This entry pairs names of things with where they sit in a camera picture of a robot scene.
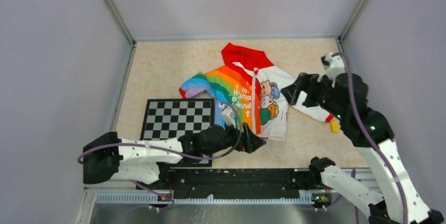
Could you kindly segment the rainbow and white kids jacket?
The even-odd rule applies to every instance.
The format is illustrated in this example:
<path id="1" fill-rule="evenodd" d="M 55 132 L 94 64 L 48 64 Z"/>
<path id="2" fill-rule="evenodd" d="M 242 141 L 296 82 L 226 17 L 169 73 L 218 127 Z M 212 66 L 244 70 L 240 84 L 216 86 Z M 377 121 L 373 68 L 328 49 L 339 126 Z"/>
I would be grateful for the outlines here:
<path id="1" fill-rule="evenodd" d="M 295 78 L 274 65 L 260 50 L 228 43 L 221 51 L 224 64 L 198 72 L 179 87 L 184 99 L 207 92 L 216 103 L 238 108 L 243 123 L 266 140 L 285 140 L 290 104 L 281 89 Z"/>

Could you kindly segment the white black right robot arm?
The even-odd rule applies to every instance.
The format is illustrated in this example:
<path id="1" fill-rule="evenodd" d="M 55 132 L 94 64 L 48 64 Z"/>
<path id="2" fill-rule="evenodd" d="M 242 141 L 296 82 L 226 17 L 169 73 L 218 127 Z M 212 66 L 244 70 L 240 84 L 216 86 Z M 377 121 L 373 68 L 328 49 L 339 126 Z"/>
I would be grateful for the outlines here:
<path id="1" fill-rule="evenodd" d="M 393 130 L 382 113 L 368 106 L 368 85 L 360 76 L 301 73 L 281 93 L 290 105 L 321 108 L 338 119 L 341 131 L 365 159 L 380 191 L 343 175 L 328 158 L 312 159 L 308 180 L 313 187 L 334 189 L 369 223 L 444 223 L 443 214 L 431 209 L 415 189 L 399 157 Z"/>

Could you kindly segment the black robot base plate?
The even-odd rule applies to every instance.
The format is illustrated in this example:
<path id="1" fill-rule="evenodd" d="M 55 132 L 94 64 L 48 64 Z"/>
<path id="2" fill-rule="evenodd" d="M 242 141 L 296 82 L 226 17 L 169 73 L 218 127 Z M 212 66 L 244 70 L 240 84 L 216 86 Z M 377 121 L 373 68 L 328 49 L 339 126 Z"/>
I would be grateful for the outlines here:
<path id="1" fill-rule="evenodd" d="M 316 180 L 308 169 L 170 169 L 152 183 L 136 188 L 166 191 L 174 199 L 311 199 L 326 200 L 333 189 Z"/>

